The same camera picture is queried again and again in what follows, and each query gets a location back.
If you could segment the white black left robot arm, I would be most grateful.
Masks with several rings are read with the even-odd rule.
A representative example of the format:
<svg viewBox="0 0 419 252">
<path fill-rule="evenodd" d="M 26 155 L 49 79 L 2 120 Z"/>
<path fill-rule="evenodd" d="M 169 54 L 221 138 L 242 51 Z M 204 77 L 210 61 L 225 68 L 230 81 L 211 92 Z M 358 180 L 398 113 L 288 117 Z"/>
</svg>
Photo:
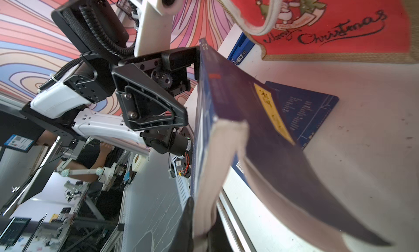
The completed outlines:
<svg viewBox="0 0 419 252">
<path fill-rule="evenodd" d="M 170 48 L 174 16 L 184 0 L 128 0 L 137 31 L 128 34 L 107 0 L 67 0 L 51 17 L 80 52 L 22 109 L 29 120 L 72 143 L 122 139 L 158 153 L 184 156 L 193 139 L 180 132 L 187 109 L 176 96 L 191 89 L 199 48 Z"/>
</svg>

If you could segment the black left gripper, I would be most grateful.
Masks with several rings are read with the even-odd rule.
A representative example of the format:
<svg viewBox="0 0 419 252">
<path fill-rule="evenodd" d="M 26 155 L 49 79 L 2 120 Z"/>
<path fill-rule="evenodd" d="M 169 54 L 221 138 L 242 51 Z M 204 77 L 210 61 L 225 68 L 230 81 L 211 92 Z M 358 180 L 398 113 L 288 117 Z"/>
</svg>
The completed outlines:
<svg viewBox="0 0 419 252">
<path fill-rule="evenodd" d="M 187 68 L 199 66 L 200 50 L 179 48 L 123 60 L 112 78 L 125 125 L 160 154 L 187 154 L 193 140 L 177 129 L 188 113 L 176 96 L 191 89 Z"/>
</svg>

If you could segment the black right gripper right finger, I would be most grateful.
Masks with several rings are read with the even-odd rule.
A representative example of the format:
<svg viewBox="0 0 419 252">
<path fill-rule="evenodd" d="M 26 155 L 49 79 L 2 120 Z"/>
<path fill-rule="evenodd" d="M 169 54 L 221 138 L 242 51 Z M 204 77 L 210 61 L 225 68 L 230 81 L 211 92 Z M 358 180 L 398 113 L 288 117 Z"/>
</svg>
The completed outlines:
<svg viewBox="0 0 419 252">
<path fill-rule="evenodd" d="M 218 212 L 216 222 L 208 232 L 207 240 L 208 252 L 233 252 Z"/>
</svg>

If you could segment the red beige canvas tote bag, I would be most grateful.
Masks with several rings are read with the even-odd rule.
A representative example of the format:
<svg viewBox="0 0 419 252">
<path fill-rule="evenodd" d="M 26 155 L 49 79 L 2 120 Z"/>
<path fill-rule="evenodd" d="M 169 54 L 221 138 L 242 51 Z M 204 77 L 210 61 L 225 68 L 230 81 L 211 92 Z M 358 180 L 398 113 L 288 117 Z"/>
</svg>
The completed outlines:
<svg viewBox="0 0 419 252">
<path fill-rule="evenodd" d="M 264 61 L 419 61 L 419 0 L 218 1 Z"/>
</svg>

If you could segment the navy book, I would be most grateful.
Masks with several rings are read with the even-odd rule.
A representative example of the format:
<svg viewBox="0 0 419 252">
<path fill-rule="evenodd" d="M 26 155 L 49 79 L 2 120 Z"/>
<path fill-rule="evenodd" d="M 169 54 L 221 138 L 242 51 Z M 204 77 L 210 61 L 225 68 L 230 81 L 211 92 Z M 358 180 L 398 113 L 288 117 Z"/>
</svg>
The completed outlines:
<svg viewBox="0 0 419 252">
<path fill-rule="evenodd" d="M 200 65 L 191 191 L 192 234 L 206 238 L 230 168 L 290 231 L 326 252 L 346 252 L 343 235 L 388 247 L 323 185 L 291 136 L 275 91 L 228 61 L 205 39 Z"/>
<path fill-rule="evenodd" d="M 281 185 L 285 172 L 295 180 L 319 179 L 302 150 L 339 101 L 337 96 L 261 82 L 252 77 L 231 79 L 212 91 L 214 113 L 233 124 L 244 125 L 244 150 L 238 150 L 232 167 L 247 186 L 261 176 Z"/>
</svg>

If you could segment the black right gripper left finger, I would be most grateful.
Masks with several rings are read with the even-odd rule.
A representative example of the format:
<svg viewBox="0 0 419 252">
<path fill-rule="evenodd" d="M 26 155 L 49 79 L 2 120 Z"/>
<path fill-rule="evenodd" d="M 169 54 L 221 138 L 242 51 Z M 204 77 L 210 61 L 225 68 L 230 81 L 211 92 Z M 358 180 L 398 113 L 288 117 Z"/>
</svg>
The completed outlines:
<svg viewBox="0 0 419 252">
<path fill-rule="evenodd" d="M 185 204 L 175 236 L 169 248 L 169 252 L 192 252 L 193 251 L 193 212 L 194 199 L 189 197 Z"/>
</svg>

